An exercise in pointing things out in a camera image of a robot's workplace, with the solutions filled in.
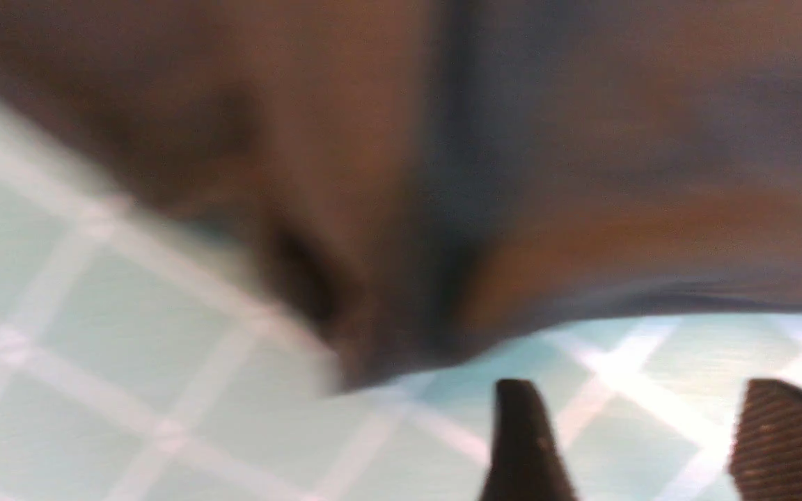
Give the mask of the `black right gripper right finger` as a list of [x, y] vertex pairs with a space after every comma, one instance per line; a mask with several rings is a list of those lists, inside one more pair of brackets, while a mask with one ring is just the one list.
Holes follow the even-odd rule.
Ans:
[[728, 472], [741, 500], [802, 500], [802, 388], [748, 381]]

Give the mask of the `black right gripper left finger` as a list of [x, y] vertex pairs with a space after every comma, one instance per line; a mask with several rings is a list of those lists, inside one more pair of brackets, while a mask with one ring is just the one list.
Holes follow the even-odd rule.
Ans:
[[480, 500], [576, 499], [539, 390], [529, 380], [498, 380], [492, 450]]

